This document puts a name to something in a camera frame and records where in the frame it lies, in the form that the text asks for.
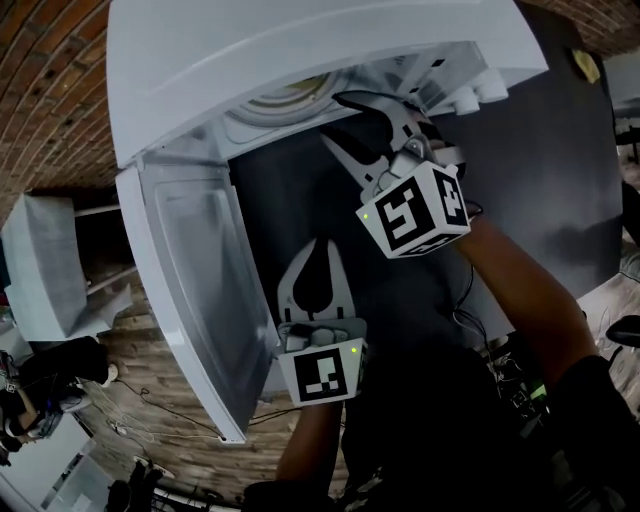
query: forearm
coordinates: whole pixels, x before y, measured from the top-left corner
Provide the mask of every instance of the forearm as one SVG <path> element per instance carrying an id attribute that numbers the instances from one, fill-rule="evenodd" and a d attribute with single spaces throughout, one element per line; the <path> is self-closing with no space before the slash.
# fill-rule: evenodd
<path id="1" fill-rule="evenodd" d="M 19 387 L 17 389 L 17 392 L 22 399 L 22 404 L 24 405 L 25 410 L 25 412 L 19 416 L 20 425 L 22 426 L 22 428 L 28 428 L 38 417 L 38 411 L 36 411 L 36 408 L 31 403 L 31 399 L 24 389 Z"/>
<path id="2" fill-rule="evenodd" d="M 505 315 L 529 343 L 545 384 L 553 387 L 576 361 L 597 354 L 575 299 L 545 269 L 484 218 L 457 242 Z"/>
<path id="3" fill-rule="evenodd" d="M 341 417 L 342 402 L 303 408 L 276 479 L 305 482 L 326 492 L 338 454 Z"/>

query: washing machine door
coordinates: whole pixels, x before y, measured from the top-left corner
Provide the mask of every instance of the washing machine door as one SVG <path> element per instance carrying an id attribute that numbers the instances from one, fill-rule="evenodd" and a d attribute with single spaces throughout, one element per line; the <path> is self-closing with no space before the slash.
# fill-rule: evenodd
<path id="1" fill-rule="evenodd" d="M 116 184 L 167 342 L 223 440 L 244 442 L 277 333 L 228 168 L 130 167 Z"/>

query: black sleeve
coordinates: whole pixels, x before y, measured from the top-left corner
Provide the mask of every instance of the black sleeve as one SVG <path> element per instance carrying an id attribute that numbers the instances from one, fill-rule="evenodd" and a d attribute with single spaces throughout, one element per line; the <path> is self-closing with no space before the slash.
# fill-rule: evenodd
<path id="1" fill-rule="evenodd" d="M 572 470 L 585 483 L 615 490 L 640 506 L 640 425 L 609 376 L 608 362 L 574 364 L 550 394 L 554 428 Z"/>
<path id="2" fill-rule="evenodd" d="M 326 494 L 301 482 L 260 482 L 244 491 L 243 512 L 330 512 L 334 503 Z"/>

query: white washing machine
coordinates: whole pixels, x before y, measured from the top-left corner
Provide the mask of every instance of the white washing machine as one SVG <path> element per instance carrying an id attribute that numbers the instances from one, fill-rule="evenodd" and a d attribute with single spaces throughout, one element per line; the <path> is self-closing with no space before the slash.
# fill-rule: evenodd
<path id="1" fill-rule="evenodd" d="M 227 162 L 370 90 L 470 114 L 547 70 L 511 0 L 115 0 L 107 85 L 127 234 L 171 349 L 241 443 L 277 333 Z"/>

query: black table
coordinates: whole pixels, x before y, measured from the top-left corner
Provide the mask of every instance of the black table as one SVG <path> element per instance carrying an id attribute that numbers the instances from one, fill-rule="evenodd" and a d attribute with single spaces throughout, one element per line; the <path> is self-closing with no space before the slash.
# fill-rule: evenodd
<path id="1" fill-rule="evenodd" d="M 618 270 L 621 187 L 611 105 L 579 74 L 569 48 L 581 48 L 569 20 L 522 10 L 550 71 L 510 89 L 510 97 L 469 116 L 434 119 L 467 160 L 466 198 L 579 297 Z M 366 127 L 366 116 L 342 121 Z M 340 249 L 358 315 L 378 350 L 429 339 L 460 339 L 450 319 L 469 266 L 451 247 L 422 258 L 387 260 L 355 211 L 360 189 L 309 130 L 235 159 L 249 240 L 274 319 L 278 281 L 312 238 Z M 489 338 L 510 332 L 497 303 L 476 280 L 466 309 Z M 465 332 L 469 344 L 481 342 Z"/>

